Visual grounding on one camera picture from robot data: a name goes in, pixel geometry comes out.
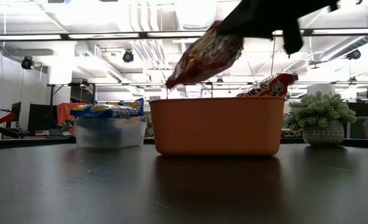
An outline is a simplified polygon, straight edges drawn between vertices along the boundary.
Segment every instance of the security camera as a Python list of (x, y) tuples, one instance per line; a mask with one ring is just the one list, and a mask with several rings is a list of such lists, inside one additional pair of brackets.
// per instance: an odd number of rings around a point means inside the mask
[(123, 55), (123, 61), (126, 63), (130, 63), (134, 60), (133, 51), (130, 49), (126, 50), (126, 53)]
[(22, 61), (22, 64), (21, 64), (23, 69), (26, 69), (26, 70), (33, 69), (33, 65), (34, 65), (33, 57), (31, 56), (24, 57), (24, 60)]
[(353, 52), (350, 52), (350, 53), (348, 53), (347, 55), (346, 55), (346, 58), (348, 59), (348, 60), (351, 60), (351, 59), (354, 59), (354, 60), (357, 60), (357, 59), (359, 59), (361, 57), (361, 52), (357, 49), (357, 50), (355, 50), (355, 51), (353, 51)]

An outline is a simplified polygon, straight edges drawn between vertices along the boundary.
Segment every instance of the potted plant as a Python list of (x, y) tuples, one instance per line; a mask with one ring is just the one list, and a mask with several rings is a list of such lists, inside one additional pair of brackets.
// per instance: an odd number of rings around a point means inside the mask
[(338, 145), (343, 142), (343, 123), (354, 123), (355, 112), (342, 102), (340, 94), (307, 95), (289, 104), (286, 119), (294, 130), (303, 130), (303, 139), (312, 146)]
[(64, 123), (59, 125), (59, 128), (62, 130), (62, 134), (69, 135), (69, 130), (72, 127), (72, 122), (69, 120), (66, 120)]

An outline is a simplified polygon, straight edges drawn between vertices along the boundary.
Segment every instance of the desk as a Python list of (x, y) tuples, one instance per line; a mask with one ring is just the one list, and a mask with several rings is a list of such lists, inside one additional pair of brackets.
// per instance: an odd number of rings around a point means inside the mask
[(368, 223), (368, 149), (162, 157), (74, 144), (0, 149), (0, 224)]

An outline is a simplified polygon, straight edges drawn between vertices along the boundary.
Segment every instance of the orange plastic bin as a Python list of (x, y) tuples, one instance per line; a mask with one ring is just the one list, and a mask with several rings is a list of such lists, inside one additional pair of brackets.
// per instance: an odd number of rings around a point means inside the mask
[(279, 150), (285, 100), (200, 98), (150, 102), (162, 155), (272, 156)]

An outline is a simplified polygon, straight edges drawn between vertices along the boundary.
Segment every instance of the computer monitor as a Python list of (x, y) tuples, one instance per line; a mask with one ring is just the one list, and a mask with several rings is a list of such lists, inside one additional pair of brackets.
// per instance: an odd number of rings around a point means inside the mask
[(368, 116), (366, 103), (347, 103), (348, 107), (356, 112), (356, 116)]
[(12, 120), (12, 122), (19, 121), (19, 116), (21, 115), (21, 106), (22, 106), (22, 102), (12, 104), (11, 111), (15, 115), (15, 118)]
[(30, 104), (29, 124), (27, 130), (31, 133), (36, 131), (45, 131), (56, 128), (57, 124), (57, 107), (52, 106), (52, 117), (50, 118), (50, 105)]

